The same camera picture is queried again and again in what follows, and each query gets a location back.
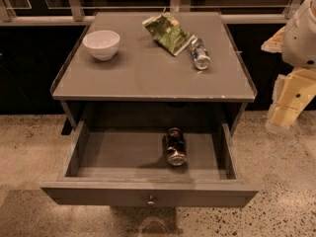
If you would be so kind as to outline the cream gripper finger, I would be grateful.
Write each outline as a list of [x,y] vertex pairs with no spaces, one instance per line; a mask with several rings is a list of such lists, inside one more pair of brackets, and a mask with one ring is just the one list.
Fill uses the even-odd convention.
[[272,37],[261,45],[261,50],[270,53],[281,53],[284,27],[280,28]]
[[290,128],[301,112],[291,112],[282,105],[284,97],[285,75],[279,75],[273,90],[273,102],[267,114],[266,127],[272,132]]

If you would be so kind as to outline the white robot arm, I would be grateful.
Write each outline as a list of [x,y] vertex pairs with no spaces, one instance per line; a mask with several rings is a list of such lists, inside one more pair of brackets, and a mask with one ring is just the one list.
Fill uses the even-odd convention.
[[280,53],[293,70],[276,79],[268,123],[290,127],[316,96],[316,0],[304,0],[261,50]]

